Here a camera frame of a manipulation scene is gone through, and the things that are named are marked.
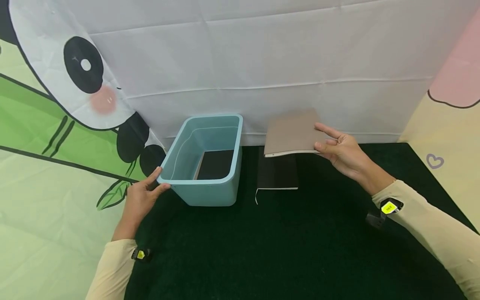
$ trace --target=panda ear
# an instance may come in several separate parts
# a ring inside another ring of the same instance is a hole
[[[0,0],[0,39],[18,46],[17,35],[10,18],[9,0]]]

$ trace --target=beige book cover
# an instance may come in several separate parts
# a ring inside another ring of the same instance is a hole
[[[315,142],[324,143],[326,134],[315,129],[319,121],[315,109],[289,112],[268,122],[265,157],[294,153],[317,153]]]

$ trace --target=panda face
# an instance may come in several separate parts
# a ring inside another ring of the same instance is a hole
[[[18,46],[41,84],[73,118],[96,130],[124,123],[135,111],[74,17],[37,0],[11,0]]]

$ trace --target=white backdrop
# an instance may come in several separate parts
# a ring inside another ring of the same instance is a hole
[[[169,146],[192,115],[315,107],[361,142],[394,142],[478,0],[66,0],[127,101]]]

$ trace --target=black notebook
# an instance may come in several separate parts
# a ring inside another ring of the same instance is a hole
[[[297,190],[299,179],[294,154],[264,157],[264,148],[258,152],[258,190]]]
[[[230,173],[233,150],[204,152],[195,175],[196,180],[222,179]]]

